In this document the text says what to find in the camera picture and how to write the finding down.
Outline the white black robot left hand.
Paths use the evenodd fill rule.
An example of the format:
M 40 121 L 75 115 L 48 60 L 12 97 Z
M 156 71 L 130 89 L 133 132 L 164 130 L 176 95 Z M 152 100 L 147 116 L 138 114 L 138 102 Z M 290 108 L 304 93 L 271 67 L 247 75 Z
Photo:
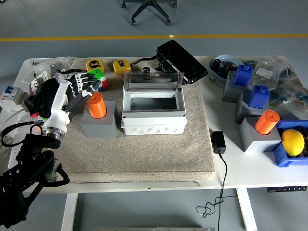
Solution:
M 63 136 L 73 113 L 83 106 L 96 92 L 101 81 L 93 73 L 76 73 L 62 81 L 51 106 L 51 115 L 44 123 L 42 132 Z

